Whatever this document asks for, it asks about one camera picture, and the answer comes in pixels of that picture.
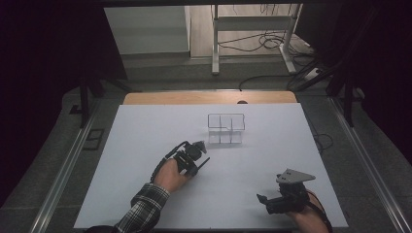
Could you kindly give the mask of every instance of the transparent cube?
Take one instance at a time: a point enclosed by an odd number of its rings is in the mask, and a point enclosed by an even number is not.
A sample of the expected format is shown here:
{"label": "transparent cube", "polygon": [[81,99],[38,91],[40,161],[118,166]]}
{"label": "transparent cube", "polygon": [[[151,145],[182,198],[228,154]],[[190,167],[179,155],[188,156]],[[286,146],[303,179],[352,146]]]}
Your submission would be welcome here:
{"label": "transparent cube", "polygon": [[241,144],[242,133],[245,131],[245,116],[243,114],[209,114],[210,144]]}

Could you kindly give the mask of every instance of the checkered shirt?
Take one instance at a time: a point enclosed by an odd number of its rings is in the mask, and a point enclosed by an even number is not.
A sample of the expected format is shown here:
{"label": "checkered shirt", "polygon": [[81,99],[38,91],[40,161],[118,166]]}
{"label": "checkered shirt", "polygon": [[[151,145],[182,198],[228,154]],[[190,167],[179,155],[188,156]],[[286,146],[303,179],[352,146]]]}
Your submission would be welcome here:
{"label": "checkered shirt", "polygon": [[154,183],[146,183],[132,199],[132,208],[115,225],[114,233],[149,232],[157,224],[170,193]]}

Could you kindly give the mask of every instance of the black cable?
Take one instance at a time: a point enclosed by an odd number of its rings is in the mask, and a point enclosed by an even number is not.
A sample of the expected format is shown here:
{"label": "black cable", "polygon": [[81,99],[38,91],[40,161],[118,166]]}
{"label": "black cable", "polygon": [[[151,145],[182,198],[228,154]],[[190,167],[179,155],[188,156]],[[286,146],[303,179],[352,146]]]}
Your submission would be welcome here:
{"label": "black cable", "polygon": [[234,9],[234,4],[233,4],[233,12],[237,15],[236,9]]}
{"label": "black cable", "polygon": [[166,163],[166,161],[170,158],[170,156],[172,156],[174,153],[176,153],[178,151],[178,149],[183,146],[183,145],[187,145],[189,142],[188,141],[184,141],[181,144],[179,144],[177,147],[175,147],[174,149],[172,149],[170,152],[168,152],[161,160],[160,162],[157,164],[157,166],[154,168],[154,172],[152,173],[151,176],[151,183],[153,183],[155,181],[155,176],[157,175],[158,171],[160,171],[160,168],[164,165],[164,163]]}
{"label": "black cable", "polygon": [[213,18],[213,9],[212,9],[213,5],[210,5],[210,17],[212,18],[212,26],[214,29],[215,28],[215,19]]}
{"label": "black cable", "polygon": [[238,87],[238,88],[239,88],[239,91],[242,91],[242,84],[245,83],[245,82],[248,82],[248,81],[250,81],[250,80],[255,80],[255,79],[272,78],[272,77],[276,77],[276,78],[285,77],[285,78],[287,78],[287,77],[290,77],[290,75],[285,75],[285,76],[282,76],[282,75],[280,75],[280,76],[275,76],[275,75],[253,76],[253,77],[247,78],[246,80],[240,82],[239,87]]}
{"label": "black cable", "polygon": [[319,64],[319,59],[315,58],[304,66],[287,84],[287,90],[293,91],[293,88],[304,81],[305,76]]}
{"label": "black cable", "polygon": [[276,4],[273,4],[273,9],[272,9],[272,16],[273,16],[273,13],[275,13],[275,8],[276,8]]}
{"label": "black cable", "polygon": [[[302,110],[303,110],[303,113],[304,113],[305,116],[306,116],[306,119],[307,119],[308,122],[309,122],[309,127],[311,128],[311,131],[314,132],[314,134],[312,134],[312,136],[313,136],[313,139],[314,139],[314,141],[315,141],[315,143],[316,143],[316,145],[317,145],[319,154],[322,155],[322,154],[324,153],[324,150],[327,150],[327,149],[329,149],[329,148],[331,148],[331,147],[333,146],[333,139],[332,139],[332,137],[330,137],[330,135],[328,135],[328,134],[320,134],[320,133],[318,132],[318,130],[316,129],[315,124],[314,124],[313,121],[310,119],[310,117],[308,116],[308,114],[307,114],[307,112],[305,111],[305,109],[303,109],[303,107],[302,107]],[[328,138],[330,139],[330,144],[329,144],[328,146],[325,147],[324,144],[322,144],[322,142],[319,140],[319,138],[320,138],[321,136],[322,136],[322,137],[328,137]]]}
{"label": "black cable", "polygon": [[315,56],[316,54],[311,52],[311,53],[305,53],[305,52],[301,52],[298,51],[297,49],[295,49],[291,44],[289,44],[289,53],[293,54],[293,55],[313,55]]}
{"label": "black cable", "polygon": [[267,10],[267,4],[260,4],[260,15],[263,15],[263,13]]}
{"label": "black cable", "polygon": [[299,66],[307,66],[310,62],[309,62],[309,63],[306,63],[306,64],[302,64],[302,63],[296,61],[296,58],[297,58],[297,57],[312,57],[312,58],[315,58],[315,55],[312,55],[312,54],[300,54],[300,55],[294,55],[294,56],[292,57],[292,61],[293,61],[295,64],[297,64],[297,65],[299,65]]}
{"label": "black cable", "polygon": [[288,15],[291,13],[292,3],[289,4]]}
{"label": "black cable", "polygon": [[327,218],[326,212],[325,212],[325,208],[322,206],[321,201],[319,201],[318,197],[315,196],[315,194],[313,194],[312,192],[307,191],[307,193],[311,194],[313,197],[316,198],[316,200],[318,200],[319,204],[321,205],[322,209],[321,210],[319,207],[317,207],[315,204],[313,204],[310,201],[306,202],[306,205],[310,208],[312,208],[312,210],[314,210],[316,212],[316,214],[318,214],[318,216],[321,218],[322,222],[325,224],[327,231],[329,233],[333,232],[333,228],[332,225],[330,224],[329,219]]}
{"label": "black cable", "polygon": [[[248,36],[248,37],[243,37],[243,38],[238,38],[238,39],[234,39],[234,40],[230,40],[230,41],[224,41],[224,42],[218,42],[218,45],[222,48],[227,48],[227,49],[233,49],[233,50],[241,50],[241,51],[255,51],[258,50],[262,47],[265,47],[266,49],[272,50],[275,48],[280,47],[280,43],[283,43],[283,41],[281,40],[281,37],[275,35],[276,32],[265,32],[265,33],[260,33],[260,34],[256,34],[256,35],[252,35],[252,36]],[[231,43],[231,42],[237,42],[237,41],[242,41],[242,40],[246,40],[246,39],[251,39],[251,38],[255,38],[255,37],[259,37],[259,43],[260,46],[258,46],[257,48],[251,49],[251,50],[244,50],[244,49],[239,49],[236,47],[230,47],[230,46],[224,46],[223,44],[227,44],[227,43]],[[274,43],[274,46],[268,46],[267,43]]]}

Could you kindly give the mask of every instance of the white table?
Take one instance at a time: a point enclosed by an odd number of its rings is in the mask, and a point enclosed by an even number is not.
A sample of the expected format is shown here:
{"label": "white table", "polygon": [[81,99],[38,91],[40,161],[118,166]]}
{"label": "white table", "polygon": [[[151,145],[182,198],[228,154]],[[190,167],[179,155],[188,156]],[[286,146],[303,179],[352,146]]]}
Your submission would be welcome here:
{"label": "white table", "polygon": [[211,159],[172,194],[159,229],[293,229],[269,215],[256,194],[279,197],[276,174],[287,168],[316,176],[334,227],[347,226],[300,104],[120,106],[74,228],[114,225],[150,180],[160,159],[183,141],[208,141],[208,114],[244,114],[241,145],[209,145]]}

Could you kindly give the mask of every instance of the human hand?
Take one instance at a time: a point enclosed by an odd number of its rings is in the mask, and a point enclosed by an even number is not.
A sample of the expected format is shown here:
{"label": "human hand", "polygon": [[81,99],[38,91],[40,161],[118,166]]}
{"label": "human hand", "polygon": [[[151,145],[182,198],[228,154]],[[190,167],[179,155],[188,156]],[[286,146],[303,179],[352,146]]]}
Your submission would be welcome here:
{"label": "human hand", "polygon": [[[317,206],[320,210],[324,210],[315,193],[307,190],[309,193],[310,202]],[[287,215],[296,223],[301,233],[327,233],[327,227],[322,221],[318,213],[312,208],[305,206],[301,212],[288,212]]]}
{"label": "human hand", "polygon": [[190,179],[178,171],[178,162],[174,158],[167,160],[154,178],[154,183],[164,187],[170,193],[178,190]]}

